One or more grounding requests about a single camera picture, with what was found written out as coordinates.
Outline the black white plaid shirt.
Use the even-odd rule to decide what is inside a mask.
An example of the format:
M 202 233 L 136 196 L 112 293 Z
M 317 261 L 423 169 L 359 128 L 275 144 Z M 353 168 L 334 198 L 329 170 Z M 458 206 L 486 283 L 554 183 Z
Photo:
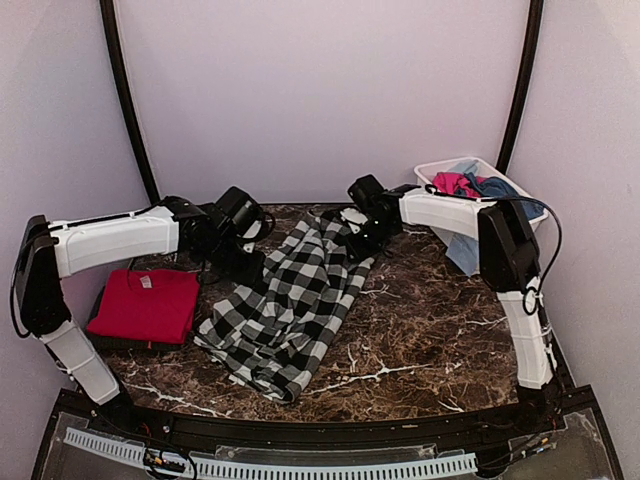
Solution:
M 306 213 L 264 262 L 263 279 L 217 302 L 194 342 L 230 378 L 279 403 L 295 401 L 312 376 L 374 263 L 349 259 L 352 233 L 334 212 Z

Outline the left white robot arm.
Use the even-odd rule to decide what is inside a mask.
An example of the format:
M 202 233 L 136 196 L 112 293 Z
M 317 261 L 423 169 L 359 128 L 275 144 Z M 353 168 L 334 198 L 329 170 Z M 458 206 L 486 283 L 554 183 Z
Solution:
M 65 280 L 150 255 L 186 252 L 233 282 L 256 283 L 264 254 L 256 248 L 273 229 L 268 213 L 232 187 L 218 200 L 196 204 L 179 196 L 133 211 L 80 220 L 44 215 L 26 224 L 12 267 L 8 313 L 21 339 L 35 338 L 120 436 L 141 427 L 140 412 L 103 360 L 66 300 Z

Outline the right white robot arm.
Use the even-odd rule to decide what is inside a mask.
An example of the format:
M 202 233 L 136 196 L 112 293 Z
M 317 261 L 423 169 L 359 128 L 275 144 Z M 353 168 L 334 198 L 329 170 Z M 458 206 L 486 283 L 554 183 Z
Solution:
M 360 262 L 386 249 L 406 225 L 422 225 L 477 240 L 479 273 L 506 314 L 517 359 L 520 387 L 541 390 L 553 380 L 557 361 L 552 327 L 543 305 L 540 248 L 524 206 L 529 198 L 468 198 L 432 185 L 384 188 L 367 175 L 348 189 L 356 209 L 345 218 L 350 260 Z

